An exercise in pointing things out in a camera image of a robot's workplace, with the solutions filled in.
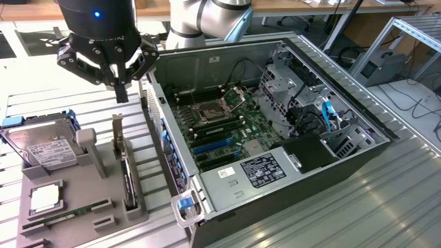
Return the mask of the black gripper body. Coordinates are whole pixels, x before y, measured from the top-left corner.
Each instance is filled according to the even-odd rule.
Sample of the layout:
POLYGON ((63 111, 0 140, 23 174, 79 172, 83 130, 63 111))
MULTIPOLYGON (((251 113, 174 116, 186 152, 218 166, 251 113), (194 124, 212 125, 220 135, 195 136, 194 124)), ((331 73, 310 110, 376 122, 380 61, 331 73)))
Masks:
POLYGON ((122 43, 142 45, 142 36, 135 25, 132 1, 58 1, 70 36, 61 47, 70 44, 78 58, 99 67, 93 58, 93 48, 106 53, 115 77, 122 84, 122 43))

